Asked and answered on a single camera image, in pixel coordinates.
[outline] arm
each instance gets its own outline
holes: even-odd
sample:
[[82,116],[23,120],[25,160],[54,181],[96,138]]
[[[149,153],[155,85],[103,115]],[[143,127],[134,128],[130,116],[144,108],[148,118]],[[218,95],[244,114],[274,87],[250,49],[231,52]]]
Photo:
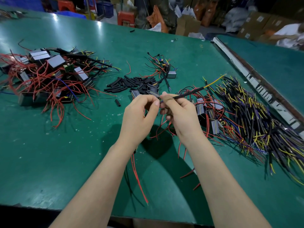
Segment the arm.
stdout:
[[271,227],[203,134],[195,106],[167,93],[161,98],[161,114],[167,114],[166,119],[189,151],[215,227]]
[[[144,109],[149,112],[146,117]],[[124,112],[117,142],[51,224],[51,228],[106,227],[127,162],[150,132],[159,109],[152,95],[139,95]]]
[[298,38],[298,36],[296,34],[294,35],[278,35],[278,34],[273,34],[272,36],[270,36],[270,40],[281,40],[281,39],[291,39],[291,40],[295,40]]

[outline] red plastic stool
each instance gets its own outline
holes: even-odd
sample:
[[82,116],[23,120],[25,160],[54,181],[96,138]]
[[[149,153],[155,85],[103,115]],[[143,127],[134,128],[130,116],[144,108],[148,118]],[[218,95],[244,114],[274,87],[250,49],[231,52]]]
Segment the red plastic stool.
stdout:
[[59,11],[70,11],[76,13],[76,8],[72,1],[67,0],[58,0],[58,9]]
[[129,23],[130,27],[135,28],[134,13],[120,11],[117,15],[117,25],[124,25],[124,23]]

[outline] floor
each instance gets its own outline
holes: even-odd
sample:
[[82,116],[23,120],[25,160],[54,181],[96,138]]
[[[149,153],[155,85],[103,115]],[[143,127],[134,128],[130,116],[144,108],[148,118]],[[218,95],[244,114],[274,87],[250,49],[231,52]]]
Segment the floor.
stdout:
[[[103,18],[100,20],[101,22],[106,22],[110,24],[117,25],[117,13],[116,9],[114,9],[114,16],[111,18]],[[206,37],[207,33],[225,33],[225,29],[221,27],[217,27],[215,25],[211,25],[209,27],[200,26],[199,33],[202,33],[204,37]]]

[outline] white label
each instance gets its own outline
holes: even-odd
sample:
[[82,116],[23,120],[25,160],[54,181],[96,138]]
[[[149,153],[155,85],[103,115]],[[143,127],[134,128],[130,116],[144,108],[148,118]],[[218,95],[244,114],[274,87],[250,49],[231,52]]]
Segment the white label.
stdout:
[[276,26],[279,26],[282,23],[282,21],[277,21]]
[[263,16],[259,16],[259,17],[257,18],[257,21],[258,21],[258,22],[262,22],[263,19],[264,19]]

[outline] workbench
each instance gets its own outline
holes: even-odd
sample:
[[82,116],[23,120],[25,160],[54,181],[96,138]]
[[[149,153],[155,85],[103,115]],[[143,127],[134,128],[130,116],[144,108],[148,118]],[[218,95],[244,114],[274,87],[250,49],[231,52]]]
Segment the workbench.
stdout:
[[[29,12],[27,16],[0,22],[0,53],[25,54],[25,50],[59,47],[70,50],[95,51],[99,58],[110,60],[120,72],[113,70],[102,75],[96,88],[129,72],[130,77],[149,75],[147,52],[152,56],[164,54],[177,69],[176,79],[169,79],[172,93],[186,86],[202,86],[202,76],[212,82],[221,74],[240,79],[244,88],[253,91],[249,83],[209,41],[165,33],[151,32],[55,14]],[[165,83],[160,91],[167,91]],[[131,102],[130,92],[115,98],[92,92],[95,104],[87,100],[77,104],[78,110],[92,119],[78,114],[72,104],[65,105],[65,117],[58,129],[58,119],[50,121],[49,112],[42,108],[20,107],[17,96],[0,94],[0,204],[62,210],[81,188],[93,170],[119,136],[124,108]],[[160,123],[156,118],[151,135]],[[230,143],[215,145],[216,151],[253,203],[273,227],[301,227],[304,213],[304,191],[274,163],[276,174],[270,175],[268,166],[254,163]],[[135,154],[136,170],[149,204],[145,203],[133,174],[131,162],[114,203],[112,216],[147,218],[174,222],[212,225],[207,201],[195,174],[180,179],[192,168],[190,156],[184,156],[179,140],[164,132],[160,139],[144,140]]]

